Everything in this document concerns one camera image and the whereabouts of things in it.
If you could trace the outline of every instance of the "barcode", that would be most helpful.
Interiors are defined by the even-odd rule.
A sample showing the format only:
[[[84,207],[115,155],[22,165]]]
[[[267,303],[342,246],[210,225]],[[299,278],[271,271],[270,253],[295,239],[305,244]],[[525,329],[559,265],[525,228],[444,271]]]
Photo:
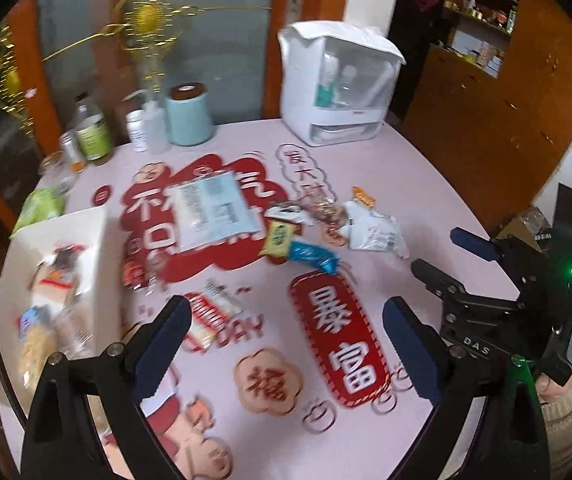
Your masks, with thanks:
[[[238,222],[235,209],[230,202],[215,206],[215,216],[218,221],[226,224],[234,224]]]
[[[189,184],[182,190],[182,195],[186,207],[191,211],[191,216],[197,221],[197,225],[205,224],[204,212],[201,208],[201,200],[199,198],[199,189],[195,184]]]
[[[205,185],[206,185],[206,191],[210,195],[218,195],[221,194],[221,192],[223,191],[218,176],[211,176],[210,178],[207,178],[205,181]]]

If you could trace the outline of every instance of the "red decal sticker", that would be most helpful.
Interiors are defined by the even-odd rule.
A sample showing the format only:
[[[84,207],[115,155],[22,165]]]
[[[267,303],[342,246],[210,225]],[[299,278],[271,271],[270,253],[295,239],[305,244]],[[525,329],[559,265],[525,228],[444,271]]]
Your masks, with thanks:
[[[112,186],[101,186],[93,195],[93,205],[104,205],[112,194]]]
[[[349,283],[340,275],[309,272],[290,284],[317,364],[335,398],[353,408],[390,385],[390,371]]]
[[[220,170],[235,172],[243,196],[260,220],[262,229],[258,233],[240,234],[206,248],[180,253],[169,188]],[[209,153],[177,173],[163,162],[141,168],[122,196],[124,211],[120,220],[124,230],[130,232],[128,247],[141,247],[134,258],[145,264],[150,254],[167,253],[170,258],[163,269],[162,279],[166,283],[176,283],[213,264],[230,270],[258,260],[268,225],[263,212],[272,202],[283,200],[287,200],[286,192],[279,184],[267,179],[265,166],[256,158],[244,157],[224,164],[221,157]]]

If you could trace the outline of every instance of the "plastic bottle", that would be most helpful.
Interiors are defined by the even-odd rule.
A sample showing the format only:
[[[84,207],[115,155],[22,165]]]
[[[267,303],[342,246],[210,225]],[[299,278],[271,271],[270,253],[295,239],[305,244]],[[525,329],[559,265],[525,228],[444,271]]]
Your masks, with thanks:
[[[142,123],[144,110],[141,109],[143,105],[143,96],[146,94],[145,90],[135,90],[132,94],[127,95],[122,101],[127,102],[131,99],[136,100],[136,109],[126,114],[126,131],[132,149],[136,152],[145,152],[148,149],[146,144],[146,132]]]
[[[170,148],[165,110],[160,107],[154,99],[150,99],[144,103],[141,123],[144,134],[146,135],[146,145],[150,153],[160,155]]]
[[[339,73],[339,59],[333,54],[323,54],[322,71],[317,85],[315,106],[330,108],[333,105],[335,82]]]
[[[346,65],[341,69],[341,75],[335,85],[335,95],[333,96],[333,106],[336,107],[353,107],[354,103],[350,102],[351,85],[357,75],[357,69],[352,65]]]
[[[144,110],[133,110],[126,114],[126,130],[128,130],[132,149],[136,152],[145,152],[148,149],[142,122],[143,115]]]
[[[95,166],[108,162],[112,156],[111,134],[104,115],[86,92],[77,96],[75,128],[84,156]]]

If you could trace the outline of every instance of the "yellow snack package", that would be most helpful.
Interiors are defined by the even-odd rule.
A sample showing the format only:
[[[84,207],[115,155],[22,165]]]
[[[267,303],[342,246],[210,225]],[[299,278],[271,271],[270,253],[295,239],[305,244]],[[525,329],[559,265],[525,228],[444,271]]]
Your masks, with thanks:
[[[274,222],[268,226],[268,235],[263,243],[259,256],[275,256],[284,258],[288,256],[292,236],[297,228],[294,224],[285,222]]]
[[[366,209],[374,209],[377,204],[377,200],[357,186],[352,187],[352,200],[359,202]]]

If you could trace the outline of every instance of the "pink tablecloth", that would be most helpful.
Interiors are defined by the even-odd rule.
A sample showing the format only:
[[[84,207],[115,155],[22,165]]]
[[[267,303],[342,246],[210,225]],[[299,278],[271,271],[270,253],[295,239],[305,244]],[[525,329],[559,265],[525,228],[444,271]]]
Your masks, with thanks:
[[[265,232],[178,253],[165,189],[219,169],[237,172],[258,216],[307,186],[340,201],[359,186],[397,218],[411,258],[335,246],[341,274],[329,278],[257,256]],[[162,156],[122,146],[110,162],[82,173],[68,211],[102,203],[120,218],[138,256],[170,255],[165,293],[125,294],[125,326],[152,319],[170,294],[198,290],[211,278],[245,307],[207,352],[184,345],[146,401],[155,432],[189,479],[387,478],[431,406],[405,378],[383,330],[383,304],[403,296],[422,321],[440,325],[440,303],[409,262],[424,258],[473,294],[517,296],[495,263],[451,244],[455,226],[485,233],[443,177],[387,125],[373,140],[325,148],[307,147],[279,120],[220,126],[206,144]],[[304,237],[323,240],[319,226],[306,227]],[[117,448],[109,444],[107,452],[127,475]]]

